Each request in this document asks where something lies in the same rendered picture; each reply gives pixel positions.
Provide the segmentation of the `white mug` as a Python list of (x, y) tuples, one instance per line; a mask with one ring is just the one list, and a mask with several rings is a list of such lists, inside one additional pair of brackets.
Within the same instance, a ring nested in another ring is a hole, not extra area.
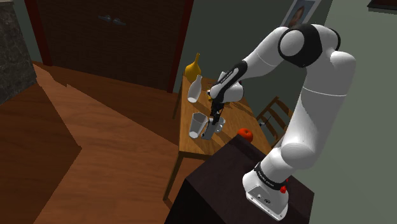
[(224, 124), (225, 119), (223, 117), (220, 117), (218, 122), (215, 122), (213, 118), (210, 118), (207, 126), (201, 134), (201, 138), (205, 140), (210, 140), (214, 133), (219, 133), (222, 131)]

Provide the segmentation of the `wooden table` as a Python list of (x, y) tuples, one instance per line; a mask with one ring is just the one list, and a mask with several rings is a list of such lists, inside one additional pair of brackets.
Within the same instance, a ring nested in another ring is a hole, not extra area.
[(261, 152), (267, 154), (271, 150), (270, 144), (258, 125), (256, 117), (249, 107), (247, 100), (245, 99), (225, 106), (221, 114), (221, 116), (226, 119), (225, 126), (220, 133), (214, 134), (210, 140), (202, 140), (200, 137), (192, 139), (189, 136), (192, 115), (194, 113), (201, 112), (206, 116), (209, 116), (211, 112), (211, 103), (205, 96), (205, 89), (207, 85), (212, 82), (212, 79), (203, 77), (202, 88), (204, 90), (201, 91), (196, 103), (190, 103), (187, 100), (190, 82), (186, 77), (182, 78), (181, 88), (178, 95), (178, 103), (176, 104), (176, 109), (181, 110), (179, 119), (180, 129), (178, 155), (165, 189), (163, 196), (164, 201), (168, 200), (169, 193), (184, 158), (207, 160), (211, 155), (216, 153), (221, 147), (229, 142), (231, 138), (235, 137), (237, 135), (237, 131), (241, 128), (247, 128), (253, 133), (253, 141), (251, 144)]

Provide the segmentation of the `white bottle vase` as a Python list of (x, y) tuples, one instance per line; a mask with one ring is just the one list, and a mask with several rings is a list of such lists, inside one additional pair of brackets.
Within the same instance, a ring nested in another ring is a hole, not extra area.
[(190, 85), (189, 91), (188, 91), (188, 101), (190, 103), (195, 103), (197, 102), (201, 90), (202, 90), (202, 85), (201, 85), (201, 81), (202, 81), (202, 76), (201, 75), (197, 75), (196, 80)]

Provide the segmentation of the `red apple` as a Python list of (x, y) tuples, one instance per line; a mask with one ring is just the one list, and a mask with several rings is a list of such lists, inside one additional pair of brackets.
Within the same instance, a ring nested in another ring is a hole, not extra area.
[(238, 135), (242, 136), (246, 141), (252, 142), (253, 141), (253, 133), (247, 128), (241, 128), (238, 130)]

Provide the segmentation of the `yellow gourd vase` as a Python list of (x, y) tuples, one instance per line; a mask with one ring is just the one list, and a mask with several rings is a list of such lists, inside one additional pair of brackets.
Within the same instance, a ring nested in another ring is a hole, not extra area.
[(185, 68), (185, 77), (189, 82), (193, 82), (196, 80), (197, 75), (201, 75), (201, 69), (198, 65), (198, 60), (199, 60), (200, 54), (197, 53), (195, 56), (195, 60), (186, 66)]

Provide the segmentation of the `wooden chair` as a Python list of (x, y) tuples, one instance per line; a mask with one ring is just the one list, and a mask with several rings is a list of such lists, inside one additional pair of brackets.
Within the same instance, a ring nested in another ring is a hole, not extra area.
[[(269, 104), (263, 109), (263, 111), (256, 117), (257, 121), (262, 120), (262, 122), (259, 123), (259, 126), (266, 127), (268, 129), (268, 131), (274, 137), (274, 141), (271, 143), (272, 148), (284, 136), (284, 134), (286, 133), (286, 130), (288, 128), (288, 125), (284, 122), (284, 120), (277, 114), (277, 112), (274, 109), (272, 109), (272, 106), (274, 104), (276, 104), (282, 110), (282, 112), (289, 118), (289, 120), (291, 119), (291, 117), (293, 115), (293, 111), (291, 109), (289, 109), (287, 107), (287, 105), (285, 105), (285, 103), (283, 103), (279, 99), (279, 96), (275, 96), (269, 102)], [(273, 118), (277, 122), (278, 126), (280, 126), (280, 128), (282, 129), (282, 132), (276, 131), (274, 126), (269, 122), (271, 118)]]

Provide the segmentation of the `dark robot stand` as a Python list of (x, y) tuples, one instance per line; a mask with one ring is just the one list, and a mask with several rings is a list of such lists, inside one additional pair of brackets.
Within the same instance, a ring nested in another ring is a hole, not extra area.
[(247, 200), (242, 177), (265, 154), (240, 135), (188, 175), (164, 224), (309, 224), (314, 192), (288, 181), (286, 217), (274, 220)]

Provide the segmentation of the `dark wooden double door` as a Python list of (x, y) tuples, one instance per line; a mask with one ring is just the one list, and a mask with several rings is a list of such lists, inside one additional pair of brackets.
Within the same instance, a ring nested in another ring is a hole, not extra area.
[(194, 0), (24, 0), (46, 66), (173, 91)]

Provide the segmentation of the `framed portrait picture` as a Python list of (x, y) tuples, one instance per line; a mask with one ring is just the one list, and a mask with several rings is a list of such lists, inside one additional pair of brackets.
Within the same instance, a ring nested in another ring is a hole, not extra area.
[(322, 0), (294, 0), (281, 26), (293, 27), (309, 21)]

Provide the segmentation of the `dark marble counter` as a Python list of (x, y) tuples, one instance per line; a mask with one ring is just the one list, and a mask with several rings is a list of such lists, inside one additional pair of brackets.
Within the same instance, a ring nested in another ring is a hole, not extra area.
[(0, 0), (0, 105), (37, 83), (12, 0)]

